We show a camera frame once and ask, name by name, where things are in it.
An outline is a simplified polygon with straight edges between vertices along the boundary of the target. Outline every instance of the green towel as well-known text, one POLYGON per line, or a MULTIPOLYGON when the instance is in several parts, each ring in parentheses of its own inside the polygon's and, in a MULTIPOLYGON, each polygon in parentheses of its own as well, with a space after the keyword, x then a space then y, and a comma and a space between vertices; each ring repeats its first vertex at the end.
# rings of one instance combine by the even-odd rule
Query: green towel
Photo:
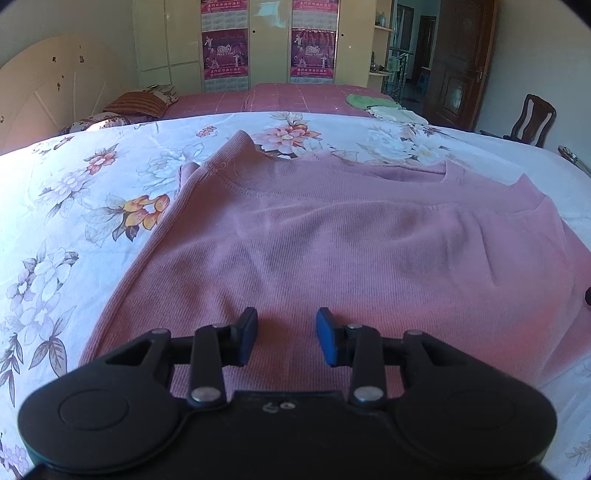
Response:
POLYGON ((402 108, 399 103, 388 98, 374 98, 366 97, 364 95, 351 94, 347 97, 347 103, 360 110, 367 110, 373 106, 391 106, 394 108, 402 108))

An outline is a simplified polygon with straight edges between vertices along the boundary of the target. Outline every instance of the door handle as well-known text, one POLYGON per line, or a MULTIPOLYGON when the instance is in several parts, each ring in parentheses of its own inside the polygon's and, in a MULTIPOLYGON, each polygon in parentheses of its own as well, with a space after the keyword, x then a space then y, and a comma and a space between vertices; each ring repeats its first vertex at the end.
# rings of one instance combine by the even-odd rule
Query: door handle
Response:
POLYGON ((469 69, 469 73, 476 75, 476 83, 481 83, 484 79, 485 73, 484 70, 477 70, 477 69, 469 69))

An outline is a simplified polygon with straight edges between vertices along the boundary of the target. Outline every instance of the white cloth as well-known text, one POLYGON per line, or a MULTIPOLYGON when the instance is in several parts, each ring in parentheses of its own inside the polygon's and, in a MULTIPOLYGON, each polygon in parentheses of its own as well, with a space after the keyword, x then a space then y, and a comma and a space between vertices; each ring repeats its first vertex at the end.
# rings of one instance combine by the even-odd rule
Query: white cloth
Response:
POLYGON ((428 125, 429 122, 422 116, 410 110, 403 110, 392 106, 373 106, 368 109, 375 118, 388 122, 402 122, 405 124, 428 125))

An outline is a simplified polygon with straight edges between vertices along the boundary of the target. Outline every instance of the brown pillow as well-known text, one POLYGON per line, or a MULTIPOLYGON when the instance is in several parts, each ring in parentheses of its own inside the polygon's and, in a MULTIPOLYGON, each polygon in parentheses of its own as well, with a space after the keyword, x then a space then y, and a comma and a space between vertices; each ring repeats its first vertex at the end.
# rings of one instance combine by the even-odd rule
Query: brown pillow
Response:
POLYGON ((166 110, 178 101, 172 85, 153 85, 144 90, 127 92, 104 108, 104 112, 119 115, 148 115, 162 118, 166 110))

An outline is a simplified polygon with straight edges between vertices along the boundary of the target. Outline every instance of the pillow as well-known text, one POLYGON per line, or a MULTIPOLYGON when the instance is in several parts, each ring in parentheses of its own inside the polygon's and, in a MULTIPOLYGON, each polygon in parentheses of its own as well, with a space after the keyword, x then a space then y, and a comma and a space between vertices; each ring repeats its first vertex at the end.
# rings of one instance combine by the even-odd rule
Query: pillow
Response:
POLYGON ((78 120, 69 127, 65 127, 60 132, 60 135, 84 132, 86 130, 99 130, 101 128, 122 127, 124 125, 132 125, 132 122, 118 115, 117 113, 104 112, 98 113, 97 115, 91 115, 88 118, 83 118, 82 120, 78 120))
POLYGON ((152 85, 144 90, 124 93, 107 105, 104 111, 162 118, 168 107, 177 100, 176 88, 172 85, 152 85))

